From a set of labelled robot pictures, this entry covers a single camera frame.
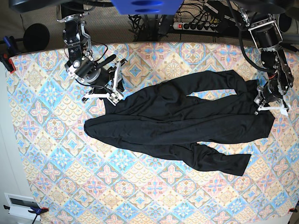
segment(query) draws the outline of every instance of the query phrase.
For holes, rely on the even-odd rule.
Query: sleeve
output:
[[[234,89],[236,94],[247,91],[244,79],[233,70],[223,72],[204,71],[175,78],[161,83],[160,91],[163,88],[169,89],[170,86],[174,86],[185,96],[193,92],[207,90]]]

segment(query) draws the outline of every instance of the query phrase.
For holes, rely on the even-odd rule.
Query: tiled pattern fabric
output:
[[[102,46],[93,47],[99,57]],[[255,62],[256,49],[247,49]],[[213,70],[237,71],[245,80],[263,73],[240,48],[201,43],[111,44],[126,95],[167,79]],[[103,102],[81,98],[80,86],[64,70],[64,50],[16,56],[7,90],[21,160],[33,197],[48,207],[43,223],[240,224],[285,216],[299,199],[299,58],[286,53],[295,76],[287,93],[289,116],[273,112],[270,136],[250,143],[207,143],[225,154],[253,156],[244,176],[198,172],[181,161],[156,159],[89,138],[84,122],[105,114]],[[232,91],[194,93],[215,99]]]

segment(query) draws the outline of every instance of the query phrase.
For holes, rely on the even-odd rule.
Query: blue object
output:
[[[14,43],[13,43],[14,38],[12,36],[11,37],[4,36],[3,40],[6,43],[7,48],[10,49],[10,52],[13,53],[13,55],[19,54],[19,51],[14,47]]]
[[[118,12],[124,14],[174,15],[184,0],[111,0]]]
[[[34,207],[30,207],[34,212],[35,212],[35,214],[37,214],[37,215],[40,215],[41,214],[41,212],[43,211],[41,208],[34,208]]]

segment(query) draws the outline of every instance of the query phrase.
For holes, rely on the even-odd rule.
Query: clothing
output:
[[[166,160],[182,160],[198,171],[243,175],[250,154],[224,155],[196,142],[236,144],[267,138],[274,122],[269,111],[255,115],[257,81],[235,71],[204,71],[149,86],[116,106],[105,101],[106,115],[87,120],[85,132],[109,145]],[[217,100],[192,92],[234,89]]]

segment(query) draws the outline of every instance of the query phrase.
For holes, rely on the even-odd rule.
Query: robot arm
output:
[[[123,86],[120,77],[120,67],[126,62],[125,59],[117,62],[114,67],[108,70],[103,66],[115,59],[112,55],[101,63],[94,60],[91,52],[91,37],[85,29],[86,22],[83,20],[88,13],[83,9],[83,3],[89,5],[110,7],[111,3],[90,1],[90,0],[9,0],[12,9],[18,12],[26,12],[49,5],[59,5],[57,17],[61,12],[62,19],[59,22],[65,23],[63,31],[64,42],[69,51],[69,61],[65,64],[68,74],[77,82],[90,86],[92,90],[82,99],[85,102],[88,98],[107,98],[112,104],[118,103],[123,98]],[[269,81],[264,87],[258,87],[258,96],[255,102],[258,110],[267,110],[269,102],[278,101],[286,109],[284,95],[289,88],[292,88],[294,78],[287,65],[285,54],[279,43],[282,36],[276,25],[273,14],[283,13],[293,5],[294,0],[232,0],[241,8],[241,25],[227,0],[230,11],[238,26],[240,46],[245,59],[255,68],[267,72]],[[264,68],[257,66],[245,53],[242,43],[242,31],[249,31],[256,47],[261,52],[261,60]]]
[[[238,3],[246,2],[246,0],[236,0]],[[268,5],[268,12],[279,12],[283,7],[290,5],[293,1],[278,1],[280,5]],[[241,8],[241,16],[243,21],[239,27],[239,41],[242,53],[245,59],[256,69],[267,72],[268,82],[264,87],[258,87],[258,96],[255,99],[255,103],[258,104],[260,110],[273,109],[268,107],[269,102],[275,102],[281,104],[288,111],[288,106],[285,103],[284,95],[287,93],[289,88],[293,87],[294,77],[291,73],[291,69],[287,65],[285,53],[280,46],[282,42],[281,33],[277,27],[273,14],[263,13],[266,9],[264,7],[255,8],[262,13],[257,11],[252,12]],[[251,37],[255,43],[256,48],[261,53],[261,61],[264,68],[257,66],[252,62],[246,55],[243,42],[242,42],[242,31],[249,31]]]
[[[57,16],[60,11],[62,15],[62,19],[57,21],[65,23],[63,39],[69,52],[69,61],[65,64],[65,69],[68,75],[78,83],[92,88],[82,98],[84,103],[89,98],[107,98],[113,105],[116,105],[123,99],[124,89],[120,68],[126,60],[117,62],[108,70],[103,66],[112,62],[116,55],[111,55],[100,63],[94,60],[91,37],[85,29],[86,22],[83,20],[88,13],[84,13],[82,4],[74,4],[76,8],[82,8],[82,11],[70,10],[64,5],[57,7]]]

